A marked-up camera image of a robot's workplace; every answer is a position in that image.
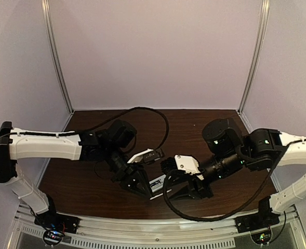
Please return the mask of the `white remote control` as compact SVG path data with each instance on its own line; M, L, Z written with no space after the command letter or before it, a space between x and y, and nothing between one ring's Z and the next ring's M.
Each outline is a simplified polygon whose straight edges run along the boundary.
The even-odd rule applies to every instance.
M155 181L160 181L160 182L161 182L161 184L160 184L159 186L154 187L154 188L151 187L151 190L152 190L152 194L153 194L153 195L152 195L152 197L150 198L150 200L156 199L156 198L158 198L158 197L160 197L160 196L163 195L163 183L164 183L165 177L166 177L166 175L163 174L163 175L161 175L161 176L159 176L159 177L157 177L157 178L155 178L155 179L153 179L153 180L151 180L151 181L149 182L150 187L151 187L151 184L152 184L153 182L155 182Z

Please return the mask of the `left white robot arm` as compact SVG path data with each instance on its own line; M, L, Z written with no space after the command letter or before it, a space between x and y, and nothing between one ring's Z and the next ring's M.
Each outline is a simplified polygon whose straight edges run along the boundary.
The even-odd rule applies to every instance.
M139 163L148 149L129 159L122 151L136 138L136 129L126 121L116 120L101 131L48 133L13 128L6 121L0 128L0 184L7 184L19 199L38 216L56 216L50 196L41 192L16 168L25 158L59 158L72 161L106 162L114 173L113 182L137 195L151 198L148 176Z

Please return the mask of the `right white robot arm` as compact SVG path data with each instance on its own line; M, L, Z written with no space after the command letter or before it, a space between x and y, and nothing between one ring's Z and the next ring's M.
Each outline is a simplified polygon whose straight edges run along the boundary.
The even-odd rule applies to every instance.
M215 119L205 125L202 137L212 157L204 162L192 156L176 155L163 161L166 177L163 198L179 217L204 222L179 211L172 204L177 199L204 199L213 196L211 184L225 179L242 168L250 171L267 170L272 174L277 167L306 165L306 137L275 129L260 128L242 135L232 118ZM275 224L290 206L306 197L306 173L287 188L260 200L258 212L250 215L255 224Z

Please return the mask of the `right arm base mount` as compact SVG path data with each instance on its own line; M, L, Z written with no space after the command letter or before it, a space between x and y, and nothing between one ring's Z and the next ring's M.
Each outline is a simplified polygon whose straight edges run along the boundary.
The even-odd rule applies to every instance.
M272 225L280 222L279 215L269 214L268 216L254 213L238 216L235 218L238 233L250 232L250 238L254 244L263 247L273 241Z

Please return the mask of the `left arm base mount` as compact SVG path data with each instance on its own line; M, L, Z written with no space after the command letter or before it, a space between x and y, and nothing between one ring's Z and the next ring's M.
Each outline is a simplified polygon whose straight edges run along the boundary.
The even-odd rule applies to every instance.
M66 233L76 234L80 222L78 217L58 213L55 216L34 215L34 218L34 223L45 230L42 239L50 247L64 242L68 238Z

